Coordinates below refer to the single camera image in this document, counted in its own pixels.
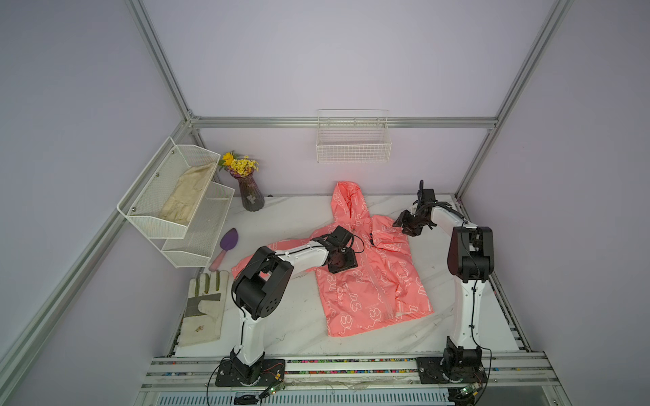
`white marble surface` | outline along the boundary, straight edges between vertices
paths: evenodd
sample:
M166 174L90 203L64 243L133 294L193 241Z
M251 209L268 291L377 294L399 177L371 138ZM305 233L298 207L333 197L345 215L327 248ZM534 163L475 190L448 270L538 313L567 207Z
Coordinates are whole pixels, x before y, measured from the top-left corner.
M331 196L266 197L265 207L247 212L238 197L233 199L223 233L237 228L239 243L228 252L221 269L230 270L258 247L289 238L308 238L311 233L333 222ZM438 199L451 202L451 196ZM415 196L366 196L371 215L396 218L415 201ZM450 237L442 230L424 228L421 236L409 238L413 262L422 279L434 314L351 337L327 335L325 314L313 272L292 279L282 302L266 318L264 346L268 355L357 355L406 354L442 351L453 327L454 281L447 270ZM214 255L219 253L217 247ZM228 283L228 295L232 278ZM519 348L501 312L494 293L486 289L479 329L482 345L493 351ZM177 348L177 357L228 355L239 342L239 310L231 298L220 340Z

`yellow flower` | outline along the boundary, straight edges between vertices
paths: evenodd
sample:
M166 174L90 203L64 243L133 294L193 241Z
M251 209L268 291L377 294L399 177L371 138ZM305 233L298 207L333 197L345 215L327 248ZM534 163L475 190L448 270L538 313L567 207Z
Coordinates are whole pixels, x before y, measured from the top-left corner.
M231 152L226 153L224 155L224 164L226 164L226 166L231 166L233 164L234 160L235 160L235 157L233 156L233 154Z
M257 170L257 161L247 158L233 159L230 169L240 176L250 175L253 171Z

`beige glove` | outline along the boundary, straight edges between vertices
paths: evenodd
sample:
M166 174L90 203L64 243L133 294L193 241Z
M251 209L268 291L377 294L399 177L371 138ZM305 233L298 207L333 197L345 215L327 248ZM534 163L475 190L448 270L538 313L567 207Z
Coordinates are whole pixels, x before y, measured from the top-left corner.
M179 346L215 341L221 337L228 276L228 271L202 273L198 286L196 279L190 281Z

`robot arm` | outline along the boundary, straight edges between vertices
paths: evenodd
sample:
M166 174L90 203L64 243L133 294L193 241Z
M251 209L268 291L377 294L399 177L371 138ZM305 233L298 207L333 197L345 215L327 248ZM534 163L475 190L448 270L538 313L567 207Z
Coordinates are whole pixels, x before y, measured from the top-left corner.
M402 212L393 227L418 236L425 225L440 227L450 237L447 266L454 278L454 330L447 338L444 364L447 376L459 375L464 368L480 366L482 347L478 319L487 280L494 270L492 230L469 222L449 203L436 199L433 189L420 181L417 201Z
M242 311L242 341L230 355L243 383L250 385L259 377L264 360L263 320L280 304L291 276L323 265L330 273L355 268L353 243L352 233L338 226L300 247L286 251L260 247L253 254L232 288L235 304Z

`vase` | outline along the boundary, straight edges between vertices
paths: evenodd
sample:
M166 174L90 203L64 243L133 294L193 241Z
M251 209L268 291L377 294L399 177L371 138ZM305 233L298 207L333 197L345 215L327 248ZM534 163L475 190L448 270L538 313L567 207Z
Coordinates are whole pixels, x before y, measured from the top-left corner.
M262 196L262 192L259 191L257 183L255 183L253 173L241 176L237 173L231 172L230 175L232 175L232 177L234 177L239 183L239 193L242 197L242 205L244 206L244 209L250 212L256 212L264 207L264 196Z

